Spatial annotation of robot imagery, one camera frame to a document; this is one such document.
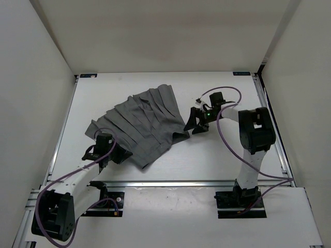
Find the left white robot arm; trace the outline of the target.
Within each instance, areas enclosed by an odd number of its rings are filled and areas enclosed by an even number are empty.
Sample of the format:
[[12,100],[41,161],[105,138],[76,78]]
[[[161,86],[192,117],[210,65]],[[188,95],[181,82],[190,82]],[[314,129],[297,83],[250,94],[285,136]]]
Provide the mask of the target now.
[[131,156],[132,152],[122,147],[112,134],[98,134],[95,144],[82,157],[89,164],[50,182],[38,194],[32,234],[45,237],[58,247],[67,247],[76,234],[79,218],[89,209],[112,208],[110,215],[119,217],[116,197],[96,177],[109,162],[121,164]]

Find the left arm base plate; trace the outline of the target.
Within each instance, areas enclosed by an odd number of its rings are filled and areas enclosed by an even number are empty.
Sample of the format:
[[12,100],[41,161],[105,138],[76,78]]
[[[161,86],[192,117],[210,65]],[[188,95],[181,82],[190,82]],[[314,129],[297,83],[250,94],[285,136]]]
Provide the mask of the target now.
[[110,218],[123,216],[125,192],[108,191],[107,185],[101,181],[92,181],[90,186],[100,191],[100,202],[89,208],[82,216]]

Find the right aluminium side rail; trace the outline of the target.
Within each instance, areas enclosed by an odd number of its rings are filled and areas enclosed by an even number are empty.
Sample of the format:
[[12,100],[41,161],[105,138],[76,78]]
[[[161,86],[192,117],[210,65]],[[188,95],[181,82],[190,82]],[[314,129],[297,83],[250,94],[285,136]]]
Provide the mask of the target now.
[[274,130],[275,130],[275,135],[276,135],[276,141],[275,141],[274,146],[275,146],[275,150],[277,152],[278,158],[279,158],[278,160],[281,164],[282,173],[284,175],[286,175],[287,177],[293,179],[290,182],[291,187],[297,187],[296,182],[294,180],[292,170],[291,170],[291,166],[290,166],[287,154],[286,154],[286,151],[285,151],[284,146],[283,146],[283,142],[282,142],[282,139],[281,139],[281,135],[279,133],[277,122],[275,120],[275,115],[273,113],[272,106],[271,106],[271,103],[269,101],[266,88],[264,86],[262,75],[258,74],[258,73],[253,73],[252,78],[253,78],[255,88],[256,88],[259,100],[261,102],[261,105],[264,106],[264,107],[267,107],[268,111],[270,113],[270,117],[271,117],[272,124],[273,124]]

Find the aluminium front rail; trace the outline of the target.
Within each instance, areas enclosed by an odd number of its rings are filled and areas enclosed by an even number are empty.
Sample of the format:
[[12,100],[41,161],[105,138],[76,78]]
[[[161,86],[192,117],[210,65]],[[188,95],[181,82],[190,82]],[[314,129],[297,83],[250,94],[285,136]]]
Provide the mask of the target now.
[[194,181],[104,181],[109,188],[232,187],[233,180]]

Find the left aluminium frame rail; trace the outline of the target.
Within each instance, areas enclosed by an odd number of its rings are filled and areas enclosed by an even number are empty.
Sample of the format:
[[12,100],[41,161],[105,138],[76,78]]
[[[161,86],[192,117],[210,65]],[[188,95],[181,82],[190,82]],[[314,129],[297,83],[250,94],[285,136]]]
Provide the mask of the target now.
[[69,114],[67,113],[66,116],[65,116],[64,123],[62,125],[61,131],[60,131],[60,134],[59,134],[59,138],[57,140],[55,150],[53,152],[53,156],[52,156],[52,159],[50,161],[49,167],[47,169],[47,173],[46,173],[46,176],[43,180],[43,183],[39,186],[39,189],[36,189],[36,190],[32,189],[30,194],[29,194],[29,197],[28,197],[25,209],[24,209],[23,219],[22,219],[21,224],[19,226],[19,229],[18,229],[18,232],[17,232],[16,237],[14,239],[12,247],[35,247],[36,246],[36,242],[35,241],[27,241],[26,236],[28,235],[29,231],[31,230],[31,224],[32,224],[33,217],[34,217],[35,203],[36,203],[36,200],[37,200],[39,190],[42,186],[45,186],[48,183],[49,179],[51,178],[51,176],[53,174],[55,162],[56,162],[57,155],[58,155],[58,152],[59,152],[59,147],[61,145],[61,141],[62,141],[62,137],[63,137],[63,134],[64,134],[64,129],[65,129],[65,125],[66,125],[66,122],[67,122],[67,119],[68,119],[68,115]]

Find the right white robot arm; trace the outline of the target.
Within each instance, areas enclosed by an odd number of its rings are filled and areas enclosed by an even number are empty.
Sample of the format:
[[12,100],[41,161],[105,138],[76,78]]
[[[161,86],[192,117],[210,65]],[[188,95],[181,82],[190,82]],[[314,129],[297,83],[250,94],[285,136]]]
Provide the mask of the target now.
[[196,100],[199,107],[190,109],[184,130],[191,130],[192,134],[204,133],[209,130],[209,123],[222,118],[238,123],[239,139],[244,153],[232,200],[237,206],[243,207],[258,198],[258,174],[262,161],[276,141],[271,117],[265,107],[241,110],[235,102],[226,101],[221,92],[211,94],[209,99],[210,105],[201,99]]

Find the blue label sticker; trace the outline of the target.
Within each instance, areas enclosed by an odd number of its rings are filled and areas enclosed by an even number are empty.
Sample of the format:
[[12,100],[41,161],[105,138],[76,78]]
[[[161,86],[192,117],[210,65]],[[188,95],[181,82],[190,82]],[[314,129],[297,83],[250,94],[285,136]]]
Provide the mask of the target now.
[[250,72],[244,72],[244,71],[234,71],[234,76],[251,76]]
[[96,78],[97,75],[97,73],[84,73],[80,74],[80,78]]

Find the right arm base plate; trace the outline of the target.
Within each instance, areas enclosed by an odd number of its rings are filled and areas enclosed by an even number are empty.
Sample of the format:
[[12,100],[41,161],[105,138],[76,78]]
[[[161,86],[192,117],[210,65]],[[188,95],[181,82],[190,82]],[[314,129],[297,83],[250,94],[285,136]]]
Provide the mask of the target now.
[[267,218],[258,187],[247,190],[236,185],[231,191],[216,192],[214,199],[217,204],[218,219]]

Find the right blue label sticker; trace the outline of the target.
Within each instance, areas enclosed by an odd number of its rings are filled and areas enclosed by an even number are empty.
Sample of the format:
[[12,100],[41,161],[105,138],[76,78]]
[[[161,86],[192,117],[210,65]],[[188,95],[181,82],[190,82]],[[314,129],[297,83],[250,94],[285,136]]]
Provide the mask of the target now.
[[251,76],[250,72],[244,72],[244,71],[234,71],[234,76]]

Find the grey pleated skirt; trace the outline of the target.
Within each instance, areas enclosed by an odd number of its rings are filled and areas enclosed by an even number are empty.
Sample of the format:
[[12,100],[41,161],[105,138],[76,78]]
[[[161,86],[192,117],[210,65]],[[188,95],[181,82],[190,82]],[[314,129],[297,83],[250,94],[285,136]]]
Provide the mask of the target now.
[[162,84],[129,96],[92,120],[85,135],[94,138],[101,132],[113,134],[117,144],[132,153],[130,163],[144,169],[172,145],[190,137],[184,127],[172,86]]

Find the left blue label sticker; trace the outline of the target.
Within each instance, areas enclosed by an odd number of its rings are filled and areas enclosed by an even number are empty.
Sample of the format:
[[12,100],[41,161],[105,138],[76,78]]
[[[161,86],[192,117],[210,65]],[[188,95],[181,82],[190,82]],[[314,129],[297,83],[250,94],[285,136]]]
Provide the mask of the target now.
[[80,78],[96,78],[97,75],[97,73],[84,73],[80,74]]

